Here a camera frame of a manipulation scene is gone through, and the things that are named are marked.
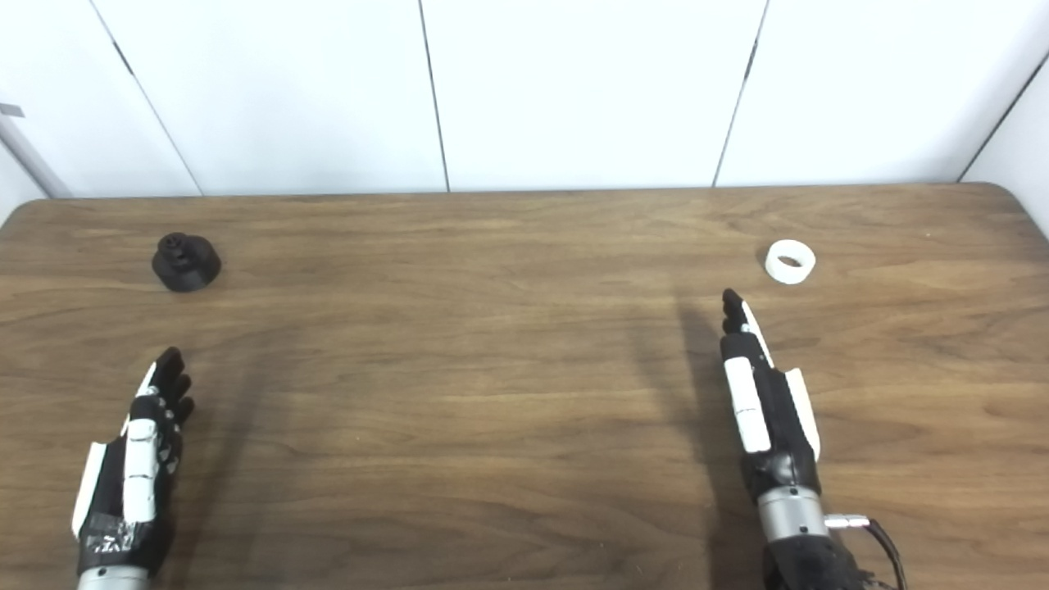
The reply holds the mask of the white and black left hand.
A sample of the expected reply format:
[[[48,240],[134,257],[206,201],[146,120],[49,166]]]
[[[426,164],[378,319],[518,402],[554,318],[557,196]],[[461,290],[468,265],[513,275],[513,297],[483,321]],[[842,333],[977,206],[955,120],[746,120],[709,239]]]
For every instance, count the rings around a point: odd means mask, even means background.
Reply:
[[[147,370],[115,439],[89,446],[74,499],[79,589],[149,589],[174,541],[172,497],[195,404],[179,347]]]

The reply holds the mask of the white and black right hand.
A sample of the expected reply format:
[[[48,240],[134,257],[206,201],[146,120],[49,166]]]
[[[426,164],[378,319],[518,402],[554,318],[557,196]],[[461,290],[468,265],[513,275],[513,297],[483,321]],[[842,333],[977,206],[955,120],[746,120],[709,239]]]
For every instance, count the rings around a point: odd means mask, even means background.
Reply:
[[[821,443],[799,368],[774,363],[756,315],[738,292],[722,294],[720,358],[744,448],[742,479],[751,500],[779,487],[820,494]]]

